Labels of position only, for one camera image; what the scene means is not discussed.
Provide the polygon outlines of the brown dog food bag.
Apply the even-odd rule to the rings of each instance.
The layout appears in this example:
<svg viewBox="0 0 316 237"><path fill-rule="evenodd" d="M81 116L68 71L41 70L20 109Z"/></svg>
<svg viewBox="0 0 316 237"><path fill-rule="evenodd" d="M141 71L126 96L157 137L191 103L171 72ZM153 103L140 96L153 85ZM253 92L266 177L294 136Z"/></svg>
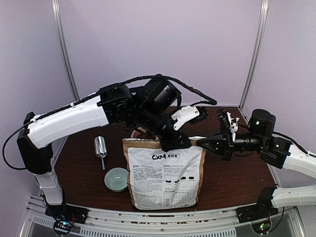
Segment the brown dog food bag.
<svg viewBox="0 0 316 237"><path fill-rule="evenodd" d="M123 139L127 185L135 208L177 209L198 203L206 150L194 140L191 144L187 149L164 152L159 141Z"/></svg>

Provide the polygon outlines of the metal food scoop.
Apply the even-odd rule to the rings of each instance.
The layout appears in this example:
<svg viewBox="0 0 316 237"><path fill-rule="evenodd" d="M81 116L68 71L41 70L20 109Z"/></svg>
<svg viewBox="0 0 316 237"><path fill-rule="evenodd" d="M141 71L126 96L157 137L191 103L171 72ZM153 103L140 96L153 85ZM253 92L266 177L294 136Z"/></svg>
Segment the metal food scoop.
<svg viewBox="0 0 316 237"><path fill-rule="evenodd" d="M105 170L104 157L107 155L107 148L103 136L97 136L94 139L94 150L96 156L101 159L102 169Z"/></svg>

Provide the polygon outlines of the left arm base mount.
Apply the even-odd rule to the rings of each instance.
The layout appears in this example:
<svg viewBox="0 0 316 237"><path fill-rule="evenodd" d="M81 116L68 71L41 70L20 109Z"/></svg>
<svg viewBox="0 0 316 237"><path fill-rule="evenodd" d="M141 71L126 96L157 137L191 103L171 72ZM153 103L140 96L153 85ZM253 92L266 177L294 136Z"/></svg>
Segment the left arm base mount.
<svg viewBox="0 0 316 237"><path fill-rule="evenodd" d="M46 205L45 215L55 220L63 220L71 223L85 224L88 209L72 205Z"/></svg>

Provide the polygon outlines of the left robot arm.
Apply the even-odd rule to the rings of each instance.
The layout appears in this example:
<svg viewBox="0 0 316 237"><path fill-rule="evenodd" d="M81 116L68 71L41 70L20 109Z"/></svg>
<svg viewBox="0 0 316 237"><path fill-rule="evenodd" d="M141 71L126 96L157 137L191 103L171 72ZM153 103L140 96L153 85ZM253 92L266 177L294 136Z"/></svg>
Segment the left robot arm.
<svg viewBox="0 0 316 237"><path fill-rule="evenodd" d="M71 215L51 165L52 142L90 128L125 122L127 127L140 127L157 136L165 152L186 149L191 146L187 134L165 112L173 102L181 102L180 91L170 79L156 75L147 77L144 86L129 88L127 82L115 83L55 111L28 113L17 145L52 212L60 219Z"/></svg>

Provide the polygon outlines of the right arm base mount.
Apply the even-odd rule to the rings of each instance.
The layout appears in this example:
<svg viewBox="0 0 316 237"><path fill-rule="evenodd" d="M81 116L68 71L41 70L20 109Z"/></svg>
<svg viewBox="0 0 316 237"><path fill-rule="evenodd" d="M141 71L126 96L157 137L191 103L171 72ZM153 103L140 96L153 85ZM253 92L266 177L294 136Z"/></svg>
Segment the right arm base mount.
<svg viewBox="0 0 316 237"><path fill-rule="evenodd" d="M239 223L252 222L278 214L278 209L271 203L256 203L236 209Z"/></svg>

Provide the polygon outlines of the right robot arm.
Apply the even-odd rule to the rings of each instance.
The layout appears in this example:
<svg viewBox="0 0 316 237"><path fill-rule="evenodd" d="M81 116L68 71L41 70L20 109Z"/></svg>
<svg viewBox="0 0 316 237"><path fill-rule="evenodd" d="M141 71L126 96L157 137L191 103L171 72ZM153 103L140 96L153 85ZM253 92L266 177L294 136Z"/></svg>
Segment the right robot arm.
<svg viewBox="0 0 316 237"><path fill-rule="evenodd" d="M316 176L316 155L305 150L294 139L275 132L276 117L263 109L255 109L246 133L238 133L237 119L224 109L217 110L220 133L200 139L197 145L230 161L236 152L257 152L260 159L278 169L294 170ZM253 214L265 217L272 208L314 205L315 185L295 188L265 188L253 207Z"/></svg>

